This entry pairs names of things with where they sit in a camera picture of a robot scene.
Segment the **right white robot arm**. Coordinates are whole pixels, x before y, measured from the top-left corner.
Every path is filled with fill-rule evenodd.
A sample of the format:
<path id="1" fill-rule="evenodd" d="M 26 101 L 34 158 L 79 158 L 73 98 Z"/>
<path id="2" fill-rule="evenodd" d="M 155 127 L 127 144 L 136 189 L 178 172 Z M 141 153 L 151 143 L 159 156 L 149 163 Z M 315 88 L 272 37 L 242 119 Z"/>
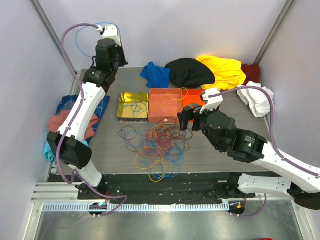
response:
<path id="1" fill-rule="evenodd" d="M 192 130 L 201 131 L 216 151 L 277 174 L 265 177 L 241 173 L 237 180 L 225 186 L 230 197 L 236 198 L 242 193 L 279 195 L 301 207 L 319 210 L 319 168 L 278 150 L 274 143 L 253 131 L 237 128 L 236 121 L 219 110 L 200 112 L 198 107 L 187 106 L 177 117 L 181 130 L 186 130 L 192 120 Z"/>

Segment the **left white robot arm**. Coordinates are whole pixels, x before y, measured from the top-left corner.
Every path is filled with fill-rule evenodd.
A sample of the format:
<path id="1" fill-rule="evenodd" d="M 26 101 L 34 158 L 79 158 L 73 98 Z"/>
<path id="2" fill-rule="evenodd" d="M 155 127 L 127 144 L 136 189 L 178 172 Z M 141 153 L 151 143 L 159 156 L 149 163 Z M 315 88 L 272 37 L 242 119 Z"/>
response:
<path id="1" fill-rule="evenodd" d="M 120 37 L 107 36 L 97 42 L 95 66 L 88 69 L 80 84 L 80 94 L 68 117 L 47 141 L 56 152 L 57 164 L 68 165 L 89 187 L 89 194 L 100 200 L 107 192 L 102 174 L 94 166 L 92 150 L 86 146 L 86 130 L 94 112 L 116 79 L 120 67 L 127 65 Z"/>

